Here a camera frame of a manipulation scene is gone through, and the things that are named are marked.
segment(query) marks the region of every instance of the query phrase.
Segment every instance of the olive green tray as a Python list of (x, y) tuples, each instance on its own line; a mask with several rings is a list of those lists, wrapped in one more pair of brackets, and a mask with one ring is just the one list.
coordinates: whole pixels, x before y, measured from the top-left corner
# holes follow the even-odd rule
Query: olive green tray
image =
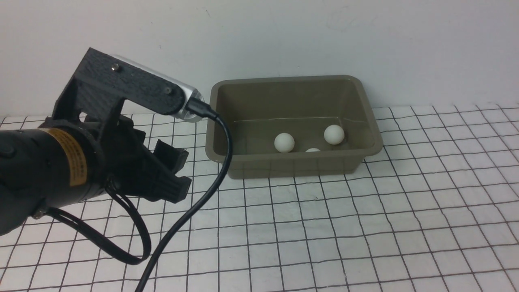
[[(213, 86), (210, 105), (229, 124), (234, 140), (231, 178), (347, 174), (382, 149), (382, 137), (362, 83), (355, 77), (314, 76), (242, 79)], [(330, 145), (324, 130), (340, 125), (345, 140)], [(294, 137), (290, 153), (275, 137)], [(320, 152), (305, 152), (318, 148)], [(206, 153), (223, 162), (227, 142), (219, 126), (207, 125)]]

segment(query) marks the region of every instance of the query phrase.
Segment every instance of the white surface with black grid lines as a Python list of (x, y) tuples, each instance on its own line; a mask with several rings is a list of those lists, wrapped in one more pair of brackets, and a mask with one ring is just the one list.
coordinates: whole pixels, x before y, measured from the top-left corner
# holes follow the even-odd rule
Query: white surface with black grid lines
[[(354, 174), (231, 180), (173, 238), (146, 291), (519, 289), (519, 105), (374, 109), (383, 150)], [(213, 182), (206, 121), (130, 115), (186, 148), (186, 200), (132, 199), (155, 247)], [(45, 117), (0, 118), (0, 129)], [(64, 208), (132, 253), (129, 216), (106, 195)], [(1, 291), (133, 291), (128, 266), (48, 217), (0, 237)]]

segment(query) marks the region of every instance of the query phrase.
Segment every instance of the white ball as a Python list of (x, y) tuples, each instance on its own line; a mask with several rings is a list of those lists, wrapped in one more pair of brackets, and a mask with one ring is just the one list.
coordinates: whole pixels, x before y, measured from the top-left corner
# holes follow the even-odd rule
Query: white ball
[(277, 135), (274, 140), (274, 147), (281, 153), (288, 153), (294, 149), (294, 137), (288, 133), (281, 133)]
[(340, 144), (344, 140), (344, 130), (338, 125), (331, 125), (324, 130), (324, 139), (331, 145)]

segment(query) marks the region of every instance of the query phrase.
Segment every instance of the black wire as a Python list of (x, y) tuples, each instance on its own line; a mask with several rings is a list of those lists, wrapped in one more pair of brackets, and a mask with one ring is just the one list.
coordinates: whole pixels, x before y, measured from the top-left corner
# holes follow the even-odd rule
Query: black wire
[(115, 191), (110, 186), (106, 188), (106, 191), (119, 205), (121, 205), (126, 210), (126, 212), (128, 212), (131, 219), (135, 223), (135, 226), (137, 227), (137, 230), (139, 231), (139, 235), (141, 236), (142, 240), (143, 254), (141, 258), (138, 258), (124, 251), (123, 249), (115, 245), (112, 241), (110, 241), (108, 238), (106, 238), (99, 231), (95, 230), (90, 225), (81, 221), (81, 219), (66, 211), (60, 210), (58, 208), (49, 207), (44, 213), (44, 215), (51, 216), (57, 221), (64, 223), (70, 226), (71, 228), (75, 229), (77, 232), (84, 235), (86, 239), (93, 242), (100, 249), (102, 249), (115, 259), (127, 264), (139, 264), (145, 259), (147, 259), (152, 251), (152, 241), (149, 237), (148, 229), (146, 228), (146, 225), (144, 224), (141, 215), (139, 215), (139, 212), (137, 212), (135, 206), (126, 196), (121, 194), (119, 194), (120, 197), (117, 196)]
[(230, 161), (233, 158), (233, 140), (230, 135), (230, 130), (225, 121), (218, 116), (208, 116), (210, 119), (214, 120), (217, 124), (219, 124), (224, 132), (225, 137), (227, 139), (227, 155), (225, 156), (222, 169), (220, 170), (220, 173), (216, 176), (216, 179), (214, 180), (214, 183), (209, 187), (209, 189), (206, 191), (206, 193), (196, 202), (191, 209), (189, 209), (180, 219), (171, 227), (171, 229), (164, 235), (164, 238), (161, 239), (159, 244), (157, 245), (157, 248), (152, 254), (152, 257), (149, 259), (148, 265), (146, 266), (146, 269), (144, 270), (142, 277), (139, 281), (139, 284), (137, 285), (137, 288), (135, 289), (135, 292), (142, 292), (144, 290), (144, 287), (146, 286), (146, 282), (149, 279), (149, 276), (152, 274), (153, 268), (157, 264), (160, 255), (164, 251), (166, 245), (169, 243), (171, 238), (176, 234), (176, 232), (187, 222), (191, 217), (213, 196), (213, 194), (216, 192), (220, 184), (225, 178), (225, 175), (227, 174), (227, 171), (229, 170)]

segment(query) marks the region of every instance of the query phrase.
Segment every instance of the screw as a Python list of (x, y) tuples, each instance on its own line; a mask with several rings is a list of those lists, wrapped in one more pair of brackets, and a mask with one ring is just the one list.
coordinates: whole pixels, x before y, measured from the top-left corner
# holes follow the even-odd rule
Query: screw
[(34, 215), (32, 216), (34, 219), (38, 220), (40, 219), (41, 217), (43, 217), (43, 215), (45, 214), (45, 211), (43, 209), (39, 209), (38, 211), (36, 211), (34, 213)]
[(117, 72), (117, 71), (119, 71), (119, 69), (121, 69), (121, 67), (119, 66), (119, 64), (113, 64), (113, 65), (112, 65), (112, 71)]

